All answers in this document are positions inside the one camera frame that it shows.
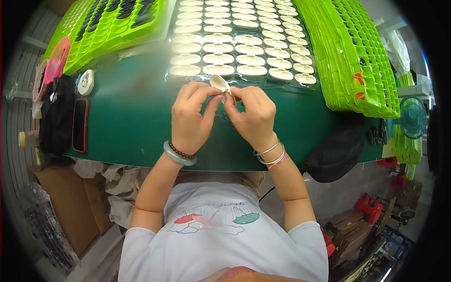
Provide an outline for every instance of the smartphone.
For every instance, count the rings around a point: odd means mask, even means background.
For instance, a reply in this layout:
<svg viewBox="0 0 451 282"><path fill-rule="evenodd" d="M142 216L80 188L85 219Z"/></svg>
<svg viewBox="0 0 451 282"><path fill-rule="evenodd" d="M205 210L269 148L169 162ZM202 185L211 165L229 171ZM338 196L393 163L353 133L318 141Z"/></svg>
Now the smartphone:
<svg viewBox="0 0 451 282"><path fill-rule="evenodd" d="M74 123L72 125L72 148L74 151L86 152L87 111L89 102L87 99L75 100Z"/></svg>

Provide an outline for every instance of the teal fan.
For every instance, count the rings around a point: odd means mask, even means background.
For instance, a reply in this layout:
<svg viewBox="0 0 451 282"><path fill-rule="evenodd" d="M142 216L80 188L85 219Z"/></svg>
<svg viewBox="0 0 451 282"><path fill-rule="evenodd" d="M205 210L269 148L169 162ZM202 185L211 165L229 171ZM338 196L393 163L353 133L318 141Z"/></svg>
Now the teal fan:
<svg viewBox="0 0 451 282"><path fill-rule="evenodd" d="M409 139L420 138L426 130L426 109L418 97L402 99L399 104L401 115L399 119L388 119L387 134L393 138L395 125L399 125L404 135Z"/></svg>

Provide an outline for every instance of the red phone case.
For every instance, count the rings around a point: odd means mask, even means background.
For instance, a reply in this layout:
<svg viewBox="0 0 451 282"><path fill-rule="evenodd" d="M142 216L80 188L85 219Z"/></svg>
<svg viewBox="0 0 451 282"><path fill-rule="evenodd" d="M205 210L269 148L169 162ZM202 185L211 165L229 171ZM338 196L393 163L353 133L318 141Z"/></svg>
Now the red phone case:
<svg viewBox="0 0 451 282"><path fill-rule="evenodd" d="M86 131L87 131L87 110L89 108L89 101L86 98L81 98L75 100L74 104L74 119L75 119L75 106L77 105L77 101L85 100L86 101L86 109L85 109L85 117L84 117L84 128L83 128L83 151L79 151L74 148L74 122L72 121L72 149L76 152L84 153L86 152Z"/></svg>

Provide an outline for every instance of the black bag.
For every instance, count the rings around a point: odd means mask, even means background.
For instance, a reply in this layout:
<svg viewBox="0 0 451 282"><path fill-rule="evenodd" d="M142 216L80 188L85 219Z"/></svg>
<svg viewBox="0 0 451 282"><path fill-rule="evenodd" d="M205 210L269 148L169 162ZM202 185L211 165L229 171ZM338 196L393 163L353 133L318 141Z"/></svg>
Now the black bag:
<svg viewBox="0 0 451 282"><path fill-rule="evenodd" d="M54 79L48 90L42 95L42 119L39 129L39 148L44 153L58 157L68 149L72 136L74 119L75 92L74 82L67 76ZM56 101L50 97L56 90Z"/></svg>
<svg viewBox="0 0 451 282"><path fill-rule="evenodd" d="M310 153L299 167L322 183L340 179L353 168L365 148L364 116L355 112L338 112L332 133Z"/></svg>

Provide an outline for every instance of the silver bangle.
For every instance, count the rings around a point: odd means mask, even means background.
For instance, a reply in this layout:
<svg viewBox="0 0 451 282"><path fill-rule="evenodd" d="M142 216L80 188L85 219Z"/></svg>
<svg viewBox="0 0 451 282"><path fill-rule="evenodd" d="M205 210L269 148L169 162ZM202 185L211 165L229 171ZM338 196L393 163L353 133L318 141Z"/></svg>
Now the silver bangle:
<svg viewBox="0 0 451 282"><path fill-rule="evenodd" d="M163 149L165 150L165 153L169 156L169 158L171 160L173 160L176 163L179 163L181 165L192 166L197 161L196 157L194 159L192 159L192 160L189 160L189 159L182 158L176 152L172 151L172 149L169 147L169 140L164 142Z"/></svg>
<svg viewBox="0 0 451 282"><path fill-rule="evenodd" d="M273 165L273 164L275 164L275 163L280 162L280 160L283 159L283 157L285 156L285 146L284 146L284 144L283 144L282 142L279 141L279 143L282 144L283 152L282 152L282 155L281 155L278 159L276 159L276 160L273 161L273 162L264 162L264 161L262 160L262 157L258 155L258 156L257 156L258 161L261 162L261 163L264 164L264 165Z"/></svg>
<svg viewBox="0 0 451 282"><path fill-rule="evenodd" d="M277 139L277 143L274 146L272 146L271 148L269 148L268 150L264 151L263 153L257 153L257 151L254 150L253 154L254 154L254 156L261 156L263 154L266 154L267 152L269 152L272 149L274 149L277 145L279 145L280 142L281 141L279 139Z"/></svg>

